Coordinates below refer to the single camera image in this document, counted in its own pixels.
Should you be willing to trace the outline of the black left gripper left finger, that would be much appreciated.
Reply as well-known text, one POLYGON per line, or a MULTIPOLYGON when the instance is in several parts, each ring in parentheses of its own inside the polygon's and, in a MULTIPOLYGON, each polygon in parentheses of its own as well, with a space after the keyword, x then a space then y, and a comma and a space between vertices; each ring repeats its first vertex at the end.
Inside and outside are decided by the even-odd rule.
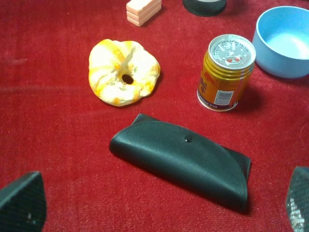
POLYGON ((0 190, 0 230, 41 232, 47 207, 42 174, 26 173, 0 190))

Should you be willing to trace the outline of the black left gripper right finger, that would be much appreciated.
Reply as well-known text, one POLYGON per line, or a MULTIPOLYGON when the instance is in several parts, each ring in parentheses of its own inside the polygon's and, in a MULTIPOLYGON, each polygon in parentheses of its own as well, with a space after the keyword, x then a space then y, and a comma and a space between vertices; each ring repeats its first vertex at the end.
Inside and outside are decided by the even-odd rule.
POLYGON ((309 168, 295 167, 286 196, 286 212, 294 232, 309 231, 309 168))

